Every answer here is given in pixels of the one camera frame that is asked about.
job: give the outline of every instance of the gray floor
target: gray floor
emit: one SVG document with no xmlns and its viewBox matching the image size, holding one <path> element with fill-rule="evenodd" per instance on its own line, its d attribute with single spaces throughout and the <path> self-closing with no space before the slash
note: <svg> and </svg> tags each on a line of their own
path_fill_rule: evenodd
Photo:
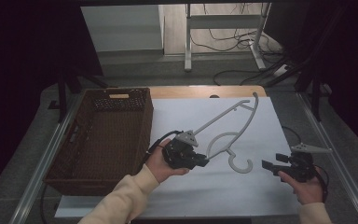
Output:
<svg viewBox="0 0 358 224">
<path fill-rule="evenodd" d="M 101 56 L 105 80 L 113 86 L 160 86 L 160 85 L 213 85 L 213 74 L 223 70 L 255 70 L 255 62 L 249 55 L 199 55 L 194 58 L 191 73 L 184 72 L 183 58 L 170 58 L 158 55 L 121 56 L 120 63 L 111 63 L 119 56 Z M 250 73 L 225 74 L 218 78 L 223 85 L 238 85 Z M 309 145 L 321 147 L 317 135 L 312 130 L 301 104 L 293 91 L 293 82 L 288 79 L 279 85 L 266 89 L 277 112 L 282 125 L 294 129 L 301 136 L 302 141 Z M 81 79 L 85 88 L 96 88 L 87 80 Z M 51 100 L 58 99 L 56 86 L 43 91 L 41 104 L 24 136 L 15 155 L 0 176 L 0 223 L 8 223 L 13 215 L 22 193 L 41 155 L 44 153 L 48 141 L 57 126 L 59 112 L 48 110 Z M 337 116 L 328 104 L 327 98 L 321 99 L 321 116 L 323 124 L 330 134 L 331 140 L 337 147 L 352 177 L 358 184 L 358 138 Z M 288 143 L 296 144 L 292 133 L 285 132 Z M 358 214 L 350 197 L 343 188 L 331 162 L 325 155 L 315 156 L 315 163 L 322 165 L 330 174 L 330 195 L 327 200 L 327 210 L 335 223 L 358 223 Z M 47 189 L 45 198 L 45 215 L 48 223 L 76 223 L 77 220 L 54 218 L 54 207 L 60 199 L 60 193 L 52 188 Z M 40 192 L 30 211 L 26 223 L 41 223 Z M 252 217 L 255 224 L 261 223 L 298 223 L 296 216 L 292 217 Z"/>
</svg>

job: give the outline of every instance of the wall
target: wall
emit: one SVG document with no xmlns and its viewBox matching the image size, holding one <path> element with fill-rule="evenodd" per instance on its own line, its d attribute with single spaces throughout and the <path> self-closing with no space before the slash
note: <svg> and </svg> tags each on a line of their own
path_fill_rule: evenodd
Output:
<svg viewBox="0 0 358 224">
<path fill-rule="evenodd" d="M 157 5 L 81 9 L 97 52 L 162 49 Z"/>
</svg>

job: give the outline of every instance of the wooden table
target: wooden table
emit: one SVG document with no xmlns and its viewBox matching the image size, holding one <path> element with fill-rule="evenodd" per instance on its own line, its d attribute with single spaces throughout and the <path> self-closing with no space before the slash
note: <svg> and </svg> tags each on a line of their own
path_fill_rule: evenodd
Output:
<svg viewBox="0 0 358 224">
<path fill-rule="evenodd" d="M 177 99 L 177 98 L 220 98 L 252 97 L 253 92 L 258 96 L 267 96 L 261 86 L 170 86 L 150 87 L 152 99 Z"/>
</svg>

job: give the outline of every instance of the cable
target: cable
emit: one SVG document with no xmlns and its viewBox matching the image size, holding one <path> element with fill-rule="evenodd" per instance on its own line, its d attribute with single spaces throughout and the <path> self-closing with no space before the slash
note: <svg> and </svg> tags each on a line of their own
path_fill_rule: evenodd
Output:
<svg viewBox="0 0 358 224">
<path fill-rule="evenodd" d="M 283 58 L 283 60 L 282 61 L 278 61 L 277 63 L 275 63 L 274 65 L 274 69 L 273 69 L 273 71 L 274 72 L 271 72 L 271 73 L 269 73 L 269 74 L 266 74 L 265 76 L 263 76 L 263 77 L 261 77 L 257 82 L 256 82 L 256 84 L 257 85 L 260 85 L 260 86 L 262 86 L 262 87 L 266 87 L 266 84 L 261 84 L 261 82 L 264 80 L 264 79 L 266 79 L 267 77 L 270 77 L 270 76 L 273 76 L 274 75 L 274 73 L 275 73 L 275 71 L 277 71 L 278 69 L 279 69 L 279 66 L 282 66 L 282 65 L 284 65 L 285 63 L 287 62 L 287 59 L 286 58 Z"/>
<path fill-rule="evenodd" d="M 298 140 L 298 143 L 301 144 L 302 141 L 301 141 L 301 137 L 298 133 L 296 133 L 295 130 L 289 128 L 289 127 L 286 127 L 286 126 L 282 126 L 283 129 L 286 129 L 286 130 L 289 130 L 290 132 L 292 132 L 296 137 L 297 137 L 297 140 Z"/>
<path fill-rule="evenodd" d="M 191 34 L 190 34 L 190 39 L 191 39 L 191 42 L 193 42 L 193 44 L 195 44 L 196 46 L 205 47 L 205 48 L 208 48 L 208 49 L 213 49 L 213 50 L 221 51 L 221 52 L 229 51 L 229 50 L 231 50 L 231 49 L 235 49 L 235 48 L 239 45 L 239 43 L 237 43 L 234 47 L 229 48 L 229 49 L 214 49 L 214 48 L 212 48 L 212 47 L 209 47 L 209 46 L 206 46 L 206 45 L 202 45 L 202 44 L 198 44 L 198 43 L 194 42 L 193 37 L 191 36 Z M 250 39 L 241 40 L 241 42 L 245 42 L 245 41 L 250 41 Z"/>
<path fill-rule="evenodd" d="M 214 74 L 213 76 L 213 83 L 216 85 L 216 86 L 221 86 L 217 81 L 217 77 L 221 74 L 224 74 L 224 73 L 259 73 L 259 71 L 245 71 L 245 70 L 226 70 L 226 71 L 222 71 L 222 72 L 219 72 L 219 73 L 216 73 Z"/>
<path fill-rule="evenodd" d="M 144 155 L 144 158 L 142 159 L 141 163 L 138 166 L 138 172 L 142 170 L 142 167 L 144 166 L 144 163 L 147 161 L 147 159 L 149 159 L 150 155 L 153 153 L 153 151 L 156 149 L 156 147 L 162 142 L 162 140 L 164 140 L 165 138 L 167 138 L 168 136 L 172 135 L 172 134 L 179 134 L 182 132 L 179 131 L 172 131 L 169 133 L 164 134 L 162 137 L 160 137 L 147 151 L 146 154 Z"/>
<path fill-rule="evenodd" d="M 42 219 L 42 222 L 44 224 L 48 224 L 48 222 L 46 221 L 45 209 L 44 209 L 44 205 L 43 205 L 43 202 L 45 201 L 45 194 L 46 194 L 47 188 L 48 188 L 48 185 L 44 184 L 43 189 L 42 189 L 42 195 L 40 196 L 40 206 L 39 206 L 40 218 Z"/>
<path fill-rule="evenodd" d="M 329 177 L 328 173 L 326 172 L 326 170 L 319 165 L 315 165 L 315 164 L 313 164 L 313 165 L 318 167 L 319 169 L 321 169 L 324 172 L 324 175 L 326 176 L 326 186 L 328 186 L 330 184 L 330 177 Z"/>
<path fill-rule="evenodd" d="M 240 11 L 240 14 L 243 13 L 244 7 L 245 7 L 245 4 L 243 4 L 243 6 L 242 6 L 242 9 L 241 9 L 241 11 Z M 208 12 L 208 10 L 206 10 L 205 4 L 203 4 L 203 8 L 204 8 L 204 13 L 205 13 L 205 15 L 208 15 L 209 12 Z M 237 4 L 235 4 L 234 9 L 231 10 L 230 15 L 231 15 L 232 12 L 235 10 L 235 8 L 237 8 Z M 235 29 L 234 36 L 232 36 L 232 37 L 225 37 L 225 38 L 215 38 L 215 37 L 213 36 L 213 34 L 212 34 L 211 29 L 208 29 L 208 30 L 209 30 L 209 33 L 211 34 L 212 39 L 214 39 L 214 40 L 227 40 L 227 39 L 232 39 L 232 38 L 237 39 L 237 38 L 236 38 L 236 34 L 237 34 L 237 30 L 238 30 L 238 29 Z"/>
<path fill-rule="evenodd" d="M 253 77 L 247 77 L 246 79 L 244 79 L 241 83 L 240 86 L 242 86 L 245 82 L 250 81 L 256 77 L 262 77 L 262 75 L 266 74 L 266 76 L 270 76 L 271 74 L 268 74 L 269 71 L 271 71 L 272 69 L 275 69 L 276 67 L 278 67 L 279 65 L 281 65 L 282 63 L 285 62 L 285 58 L 281 58 L 279 61 L 277 61 L 277 63 L 273 64 L 272 66 L 270 66 L 269 68 L 267 68 L 266 70 L 262 71 L 260 74 L 253 76 Z"/>
<path fill-rule="evenodd" d="M 272 50 L 272 49 L 269 48 L 269 37 L 268 37 L 268 36 L 266 36 L 266 35 L 261 35 L 261 36 L 267 39 L 266 47 L 267 47 L 267 49 L 269 50 L 270 53 L 280 54 L 280 55 L 283 54 L 283 53 L 281 53 L 281 52 L 277 52 L 277 51 L 274 51 L 274 50 Z"/>
</svg>

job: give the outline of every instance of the hanger hook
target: hanger hook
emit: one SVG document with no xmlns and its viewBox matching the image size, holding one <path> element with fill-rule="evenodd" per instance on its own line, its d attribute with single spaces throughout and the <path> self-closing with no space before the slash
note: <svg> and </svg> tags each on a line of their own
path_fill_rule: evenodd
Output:
<svg viewBox="0 0 358 224">
<path fill-rule="evenodd" d="M 234 158 L 237 156 L 235 155 L 235 153 L 233 151 L 231 151 L 231 149 L 229 148 L 227 150 L 228 154 L 229 154 L 229 158 L 228 158 L 228 164 L 229 166 L 231 166 L 231 168 L 238 172 L 238 173 L 241 173 L 241 174 L 247 174 L 249 172 L 252 171 L 253 169 L 253 163 L 251 160 L 247 160 L 248 161 L 248 167 L 245 168 L 245 169 L 241 169 L 241 168 L 238 168 L 236 165 L 234 165 Z"/>
</svg>

